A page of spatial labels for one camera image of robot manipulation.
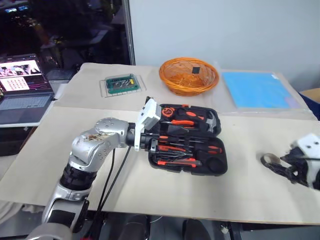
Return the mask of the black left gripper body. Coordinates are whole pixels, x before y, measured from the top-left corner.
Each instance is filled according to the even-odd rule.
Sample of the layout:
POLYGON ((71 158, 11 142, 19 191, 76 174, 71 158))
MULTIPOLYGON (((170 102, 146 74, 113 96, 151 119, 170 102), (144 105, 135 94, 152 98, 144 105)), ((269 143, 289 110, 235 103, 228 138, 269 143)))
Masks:
POLYGON ((140 135, 140 149, 149 152, 151 140, 159 140, 160 135, 156 133, 141 133, 140 135))

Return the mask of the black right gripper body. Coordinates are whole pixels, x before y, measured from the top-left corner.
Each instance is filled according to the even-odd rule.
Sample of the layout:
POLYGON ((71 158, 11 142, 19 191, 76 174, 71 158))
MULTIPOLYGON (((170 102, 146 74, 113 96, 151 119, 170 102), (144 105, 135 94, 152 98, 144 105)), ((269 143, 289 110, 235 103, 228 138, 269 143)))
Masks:
POLYGON ((302 150, 299 147, 293 147, 289 153, 300 155, 301 163, 298 164, 289 164, 290 167, 293 169, 293 174, 295 177, 295 183, 292 184, 300 184, 305 187, 310 187, 311 185, 308 183, 307 180, 307 173, 309 170, 308 167, 308 161, 311 160, 311 157, 307 156, 302 152, 302 150))

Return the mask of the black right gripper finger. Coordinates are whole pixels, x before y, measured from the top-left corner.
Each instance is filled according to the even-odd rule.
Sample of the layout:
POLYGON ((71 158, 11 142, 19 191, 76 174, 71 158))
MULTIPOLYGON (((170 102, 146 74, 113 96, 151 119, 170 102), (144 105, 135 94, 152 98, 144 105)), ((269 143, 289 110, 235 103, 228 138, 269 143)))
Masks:
POLYGON ((294 153, 288 153, 284 156, 281 156, 280 160, 288 164, 300 164, 302 162, 302 160, 300 159, 300 155, 294 153))
POLYGON ((265 166, 272 172, 287 178, 291 183, 296 182, 296 177, 294 176, 294 171, 291 167, 284 167, 278 163, 266 163, 265 166))

